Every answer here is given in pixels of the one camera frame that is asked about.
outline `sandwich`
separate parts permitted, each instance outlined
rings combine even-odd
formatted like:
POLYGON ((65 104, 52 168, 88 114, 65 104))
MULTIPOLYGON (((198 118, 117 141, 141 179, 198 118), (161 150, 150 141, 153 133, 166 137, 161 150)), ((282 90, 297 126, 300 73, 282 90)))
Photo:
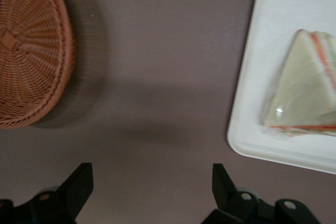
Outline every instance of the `sandwich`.
POLYGON ((336 131, 336 38, 297 31, 264 125, 336 131))

